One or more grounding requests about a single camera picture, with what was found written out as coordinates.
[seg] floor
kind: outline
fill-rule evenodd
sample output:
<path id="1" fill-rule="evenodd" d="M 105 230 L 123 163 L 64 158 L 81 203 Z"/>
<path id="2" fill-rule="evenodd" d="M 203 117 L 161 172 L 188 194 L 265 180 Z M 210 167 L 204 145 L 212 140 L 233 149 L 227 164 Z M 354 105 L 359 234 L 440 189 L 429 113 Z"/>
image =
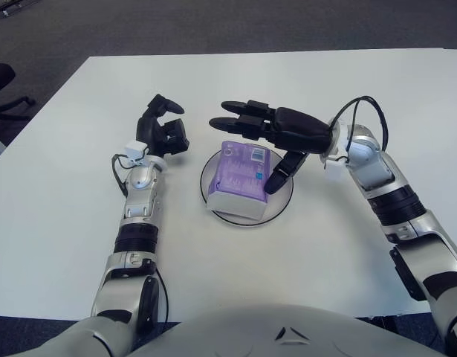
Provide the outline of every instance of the floor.
<path id="1" fill-rule="evenodd" d="M 457 0 L 32 1 L 9 18 L 0 14 L 0 62 L 17 73 L 0 103 L 32 96 L 34 107 L 14 111 L 31 115 L 89 56 L 457 48 Z M 0 121 L 0 139 L 9 144 L 24 126 Z M 431 314 L 367 320 L 394 321 L 401 335 L 443 348 Z M 0 356 L 71 324 L 0 317 Z"/>

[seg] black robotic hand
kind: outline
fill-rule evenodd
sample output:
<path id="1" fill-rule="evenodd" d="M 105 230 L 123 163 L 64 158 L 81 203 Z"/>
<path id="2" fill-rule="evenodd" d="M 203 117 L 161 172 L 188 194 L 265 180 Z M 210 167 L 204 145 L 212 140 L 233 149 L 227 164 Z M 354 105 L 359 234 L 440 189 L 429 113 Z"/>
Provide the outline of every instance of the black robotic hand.
<path id="1" fill-rule="evenodd" d="M 178 154 L 187 151 L 189 141 L 185 136 L 184 123 L 181 119 L 172 120 L 161 126 L 158 118 L 171 112 L 183 114 L 184 109 L 160 94 L 157 94 L 147 110 L 137 122 L 136 140 L 147 144 L 150 155 L 163 158 L 165 154 Z"/>
<path id="2" fill-rule="evenodd" d="M 286 150 L 266 181 L 265 192 L 279 190 L 302 166 L 308 154 L 321 154 L 331 145 L 329 125 L 289 108 L 272 109 L 268 104 L 249 100 L 223 102 L 221 106 L 239 118 L 213 118 L 210 125 L 218 130 L 241 134 L 243 138 L 265 138 L 275 147 Z"/>

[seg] black cable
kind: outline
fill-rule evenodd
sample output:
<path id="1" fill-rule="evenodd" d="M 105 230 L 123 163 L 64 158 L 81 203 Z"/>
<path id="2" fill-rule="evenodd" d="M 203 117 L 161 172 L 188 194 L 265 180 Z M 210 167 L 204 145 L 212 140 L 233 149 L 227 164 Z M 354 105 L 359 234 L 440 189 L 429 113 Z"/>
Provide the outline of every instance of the black cable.
<path id="1" fill-rule="evenodd" d="M 358 107 L 358 103 L 361 102 L 361 101 L 365 101 L 365 102 L 369 103 L 371 106 L 373 106 L 375 111 L 378 114 L 378 118 L 380 119 L 380 125 L 382 126 L 382 151 L 385 151 L 386 147 L 388 145 L 388 142 L 389 142 L 389 128 L 388 128 L 388 126 L 386 124 L 385 114 L 382 112 L 382 109 L 378 105 L 377 101 L 374 98 L 372 98 L 372 97 L 370 97 L 368 95 L 364 95 L 362 97 L 358 97 L 358 98 L 352 99 L 345 106 L 343 106 L 342 109 L 336 114 L 336 116 L 332 120 L 331 125 L 329 127 L 329 130 L 332 130 L 334 128 L 334 126 L 335 126 L 336 122 L 339 120 L 340 116 L 352 104 L 355 104 L 354 116 L 352 117 L 352 123 L 355 123 L 355 115 L 357 114 L 357 110 L 356 109 Z M 351 143 L 351 139 L 352 139 L 352 136 L 353 136 L 353 129 L 354 129 L 354 126 L 352 124 L 351 134 L 350 134 L 350 137 L 349 137 L 349 143 Z"/>
<path id="2" fill-rule="evenodd" d="M 142 160 L 144 156 L 146 156 L 146 150 L 149 151 L 149 147 L 146 147 L 143 152 L 142 156 L 139 158 L 136 158 L 136 161 Z M 119 163 L 119 165 L 124 169 L 124 170 L 130 170 L 138 165 L 132 165 L 132 166 L 124 166 L 123 163 L 121 162 L 121 158 L 127 158 L 127 155 L 124 154 L 114 154 L 114 156 L 111 159 L 111 164 L 112 164 L 112 173 L 114 174 L 114 178 L 116 179 L 117 186 L 121 189 L 121 192 L 123 193 L 124 197 L 127 197 L 127 187 L 126 185 L 122 182 L 120 179 L 119 175 L 116 172 L 116 161 Z"/>
<path id="3" fill-rule="evenodd" d="M 161 273 L 159 272 L 159 268 L 156 268 L 155 272 L 159 276 L 159 280 L 161 281 L 161 284 L 162 284 L 163 293 L 166 296 L 166 320 L 163 322 L 162 332 L 161 332 L 161 333 L 164 333 L 166 330 L 167 321 L 169 320 L 169 294 L 167 294 L 167 287 L 166 287 L 165 282 L 162 279 Z"/>
<path id="4" fill-rule="evenodd" d="M 121 158 L 127 158 L 127 155 L 117 154 L 117 161 L 119 162 L 119 165 L 120 165 L 123 169 L 130 170 L 131 168 L 137 166 L 137 165 L 132 165 L 132 166 L 126 167 L 126 166 L 124 166 L 123 163 L 121 162 Z"/>
<path id="5" fill-rule="evenodd" d="M 360 101 L 355 103 L 354 114 L 352 115 L 352 124 L 351 124 L 351 128 L 350 128 L 349 142 L 347 143 L 347 146 L 346 146 L 347 155 L 349 154 L 350 145 L 352 144 L 352 139 L 354 138 L 355 118 L 357 117 L 357 108 L 359 107 L 359 104 L 360 104 Z"/>
<path id="6" fill-rule="evenodd" d="M 114 174 L 114 178 L 116 179 L 117 186 L 121 189 L 121 192 L 123 193 L 124 197 L 127 197 L 127 187 L 125 184 L 121 181 L 119 175 L 116 172 L 116 160 L 119 158 L 119 154 L 116 154 L 112 157 L 111 159 L 111 164 L 112 164 L 112 173 Z"/>
<path id="7" fill-rule="evenodd" d="M 347 156 L 339 156 L 336 158 L 334 161 L 339 161 L 341 158 L 344 158 L 345 160 L 349 161 L 349 158 Z"/>

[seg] white table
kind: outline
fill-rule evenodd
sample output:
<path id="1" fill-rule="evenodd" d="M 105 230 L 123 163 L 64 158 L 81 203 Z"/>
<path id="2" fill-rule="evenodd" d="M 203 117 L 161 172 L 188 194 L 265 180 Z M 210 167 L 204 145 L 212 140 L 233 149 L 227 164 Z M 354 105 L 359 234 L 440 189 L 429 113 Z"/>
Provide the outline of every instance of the white table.
<path id="1" fill-rule="evenodd" d="M 158 259 L 171 321 L 252 303 L 353 316 L 428 310 L 406 293 L 353 182 L 327 182 L 317 157 L 297 173 L 286 211 L 260 228 L 205 211 L 198 180 L 223 140 L 244 140 L 208 126 L 228 114 L 221 101 L 254 99 L 327 121 L 369 94 L 386 113 L 387 151 L 457 244 L 457 51 L 89 58 L 0 157 L 0 315 L 89 314 L 124 203 L 110 159 L 157 93 L 185 108 L 191 141 L 167 156 Z M 362 106 L 358 120 L 380 140 L 371 109 Z"/>

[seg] purple package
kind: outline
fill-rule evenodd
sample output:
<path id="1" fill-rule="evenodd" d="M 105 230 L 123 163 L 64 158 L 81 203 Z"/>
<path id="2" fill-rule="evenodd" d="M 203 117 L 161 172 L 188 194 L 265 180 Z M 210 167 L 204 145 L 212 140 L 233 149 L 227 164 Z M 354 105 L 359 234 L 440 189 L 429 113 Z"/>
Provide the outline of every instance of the purple package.
<path id="1" fill-rule="evenodd" d="M 269 174 L 269 149 L 224 141 L 208 189 L 207 209 L 260 220 L 268 203 L 263 187 Z"/>

